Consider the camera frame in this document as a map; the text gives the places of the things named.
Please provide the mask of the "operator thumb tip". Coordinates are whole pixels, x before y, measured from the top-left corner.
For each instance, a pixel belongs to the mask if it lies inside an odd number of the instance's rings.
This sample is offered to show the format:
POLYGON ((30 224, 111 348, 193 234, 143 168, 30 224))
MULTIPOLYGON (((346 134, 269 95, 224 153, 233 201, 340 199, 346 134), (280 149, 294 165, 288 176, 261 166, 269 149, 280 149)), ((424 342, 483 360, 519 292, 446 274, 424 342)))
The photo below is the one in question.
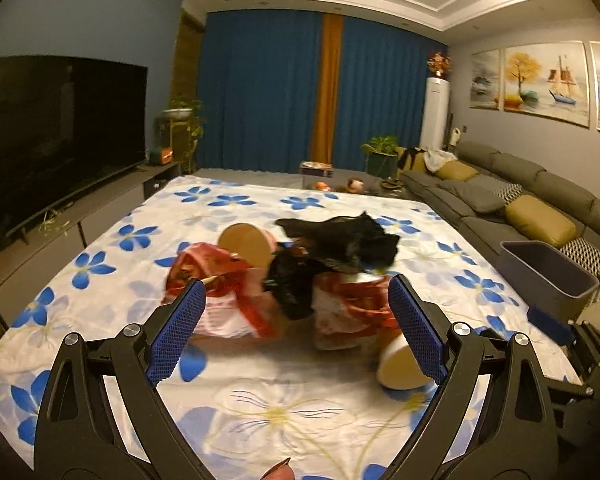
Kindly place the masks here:
POLYGON ((289 465, 290 457, 281 460, 279 463, 272 466, 260 480, 294 480, 296 476, 289 465))

